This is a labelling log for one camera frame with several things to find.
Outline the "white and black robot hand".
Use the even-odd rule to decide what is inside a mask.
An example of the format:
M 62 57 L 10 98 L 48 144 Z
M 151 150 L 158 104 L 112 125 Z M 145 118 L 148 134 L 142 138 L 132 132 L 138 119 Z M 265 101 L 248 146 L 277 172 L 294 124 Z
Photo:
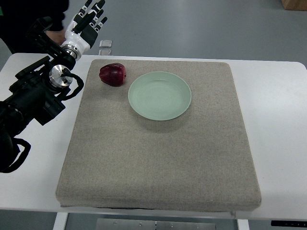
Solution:
M 105 0 L 99 0 L 94 5 L 88 0 L 81 7 L 79 12 L 73 17 L 65 32 L 65 41 L 61 47 L 79 60 L 84 52 L 90 50 L 100 29 L 107 21 L 107 17 L 102 17 Z

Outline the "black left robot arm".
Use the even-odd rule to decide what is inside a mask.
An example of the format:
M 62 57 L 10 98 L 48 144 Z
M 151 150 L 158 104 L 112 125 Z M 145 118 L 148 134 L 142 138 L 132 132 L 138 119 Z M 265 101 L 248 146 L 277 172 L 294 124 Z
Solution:
M 0 103 L 0 171 L 11 173 L 25 161 L 31 145 L 17 138 L 35 119 L 45 125 L 65 109 L 63 101 L 75 97 L 83 80 L 71 73 L 76 56 L 53 42 L 46 31 L 50 17 L 37 19 L 28 30 L 27 39 L 47 52 L 47 56 L 16 74 L 10 86 L 11 96 Z

